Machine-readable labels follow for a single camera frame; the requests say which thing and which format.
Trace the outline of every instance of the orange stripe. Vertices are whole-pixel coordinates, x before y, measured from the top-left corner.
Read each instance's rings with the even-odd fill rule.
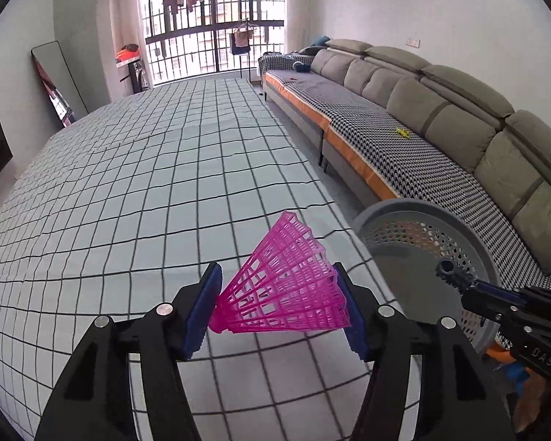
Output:
[[[381,200],[400,197],[390,185],[333,128],[328,128],[326,140],[356,170],[357,174]]]
[[[320,129],[326,131],[331,123],[331,120],[322,113],[316,111],[315,108],[302,101],[298,96],[289,91],[284,85],[274,78],[270,73],[266,73],[265,81],[272,85],[281,97],[291,102],[291,104],[304,116],[316,123]]]

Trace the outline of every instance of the sofa cushion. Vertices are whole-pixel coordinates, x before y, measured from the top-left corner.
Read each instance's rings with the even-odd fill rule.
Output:
[[[543,181],[505,133],[494,136],[474,175],[509,219]]]
[[[542,181],[512,219],[545,275],[551,274],[551,186]]]
[[[488,247],[505,288],[545,286],[526,244],[473,174],[418,135],[401,137],[396,128],[403,126],[387,113],[335,111],[326,138],[341,154],[346,154],[343,144],[352,148],[344,156],[352,166],[361,158],[399,196],[438,204],[463,219]]]
[[[354,54],[365,54],[365,50],[371,48],[371,44],[358,40],[329,40],[325,43],[329,48],[347,51]]]
[[[366,53],[372,58],[395,64],[413,73],[430,65],[428,61],[419,55],[392,46],[372,46],[367,49]]]
[[[495,135],[492,126],[450,104],[432,120],[425,138],[472,173]]]
[[[335,54],[344,54],[345,56],[351,56],[353,58],[357,58],[360,60],[365,59],[365,56],[362,54],[350,53],[349,51],[338,50],[336,48],[327,48],[327,51],[330,51],[331,53],[335,53]]]
[[[440,94],[442,97],[453,103],[454,105],[462,108],[464,111],[473,114],[475,117],[479,117],[482,121],[486,121],[493,128],[500,130],[503,127],[503,120],[498,119],[491,114],[486,113],[482,108],[468,99],[464,98],[460,94],[450,90],[449,88],[440,85],[436,81],[433,81],[429,78],[422,78],[421,83],[426,87],[435,91],[435,93]]]
[[[379,68],[373,75],[371,75],[370,81],[363,88],[361,95],[370,101],[379,104],[382,107],[388,105],[388,99],[396,86],[396,83],[402,78],[408,76],[395,73],[386,68]]]
[[[371,75],[379,66],[367,63],[363,60],[353,60],[349,65],[344,86],[356,94],[361,94],[363,88],[370,82]]]
[[[371,56],[366,56],[365,61],[367,61],[368,63],[375,64],[376,66],[381,66],[382,68],[387,68],[393,71],[394,73],[399,73],[400,75],[412,76],[415,74],[412,71],[401,68],[400,66],[396,66],[395,64],[388,63],[388,61],[378,60],[377,58],[372,58]]]
[[[338,135],[337,141],[351,147],[351,157],[361,157],[397,195],[438,204],[469,224],[494,257],[505,288],[551,287],[551,277],[550,281],[544,277],[519,233],[479,181],[441,150],[416,134],[401,137],[396,128],[403,125],[382,107],[315,73],[270,70],[267,77],[276,78],[287,92],[325,114],[330,121],[327,141]]]
[[[335,56],[335,53],[332,51],[328,51],[328,50],[319,51],[314,57],[313,62],[310,63],[310,70],[313,73],[316,73],[317,75],[319,75],[322,72],[324,65],[333,56]]]
[[[302,48],[300,51],[297,51],[298,54],[306,56],[316,56],[319,51],[327,49],[326,46],[307,46]]]
[[[332,58],[324,63],[320,75],[342,85],[345,82],[349,66],[355,61],[355,58],[353,55],[334,54]]]
[[[413,78],[402,78],[389,97],[386,110],[398,121],[424,136],[436,115],[449,103]]]
[[[514,112],[514,108],[503,95],[463,71],[433,64],[424,68],[422,72],[429,79],[462,95],[494,117],[505,118]]]
[[[535,114],[520,110],[506,119],[505,131],[520,152],[551,185],[551,128]]]
[[[551,273],[551,186],[507,131],[492,139],[474,175],[512,222],[541,269]]]

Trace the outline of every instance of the laundry basket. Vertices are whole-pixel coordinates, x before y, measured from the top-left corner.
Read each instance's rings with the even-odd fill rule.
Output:
[[[501,286],[488,249],[467,224],[435,204],[396,198],[365,209],[353,225],[407,317],[459,320],[475,350],[485,352],[498,325],[464,310],[458,291],[435,275],[439,259],[451,257],[476,278]]]

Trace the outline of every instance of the gray sofa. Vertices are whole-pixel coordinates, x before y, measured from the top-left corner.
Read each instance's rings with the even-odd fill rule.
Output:
[[[262,58],[266,96],[364,204],[436,203],[482,238],[504,287],[551,288],[549,126],[472,76],[398,48],[331,40],[310,73],[295,72],[296,59]]]

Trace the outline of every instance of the dark blue item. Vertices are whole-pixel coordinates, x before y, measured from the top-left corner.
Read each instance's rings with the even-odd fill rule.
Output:
[[[336,284],[339,285],[339,288],[344,294],[345,299],[347,299],[347,311],[349,312],[349,322],[351,323],[351,326],[343,329],[345,331],[345,337],[349,342],[351,350],[357,353],[360,359],[365,361],[367,353],[369,351],[368,344],[365,341],[365,337],[367,335],[365,331],[365,320],[363,319],[361,312],[357,307],[357,303],[353,298],[353,294],[349,290],[347,281],[345,279],[345,275],[347,275],[347,272],[345,272],[344,270],[339,270],[339,267],[336,264],[333,267],[338,274],[338,277],[336,278]]]
[[[504,365],[501,369],[506,373],[506,378],[510,381],[514,381],[518,396],[522,396],[525,382],[530,378],[530,375],[525,370],[525,366],[521,362],[513,362]]]
[[[239,56],[241,54],[247,54],[251,51],[251,46],[238,47],[235,44],[235,34],[231,33],[231,54],[234,56]]]
[[[186,318],[186,329],[182,346],[182,352],[186,360],[192,358],[192,355],[200,350],[210,316],[215,309],[216,299],[223,288],[223,270],[220,265],[218,263],[210,265],[206,272],[204,272],[198,285],[201,285],[202,288],[194,302],[194,306],[191,308],[188,318]]]
[[[321,36],[320,38],[317,38],[316,41],[310,46],[324,46],[324,44],[330,40],[331,39],[327,36]]]
[[[310,65],[303,63],[302,61],[296,61],[292,68],[296,71],[296,73],[310,73]]]

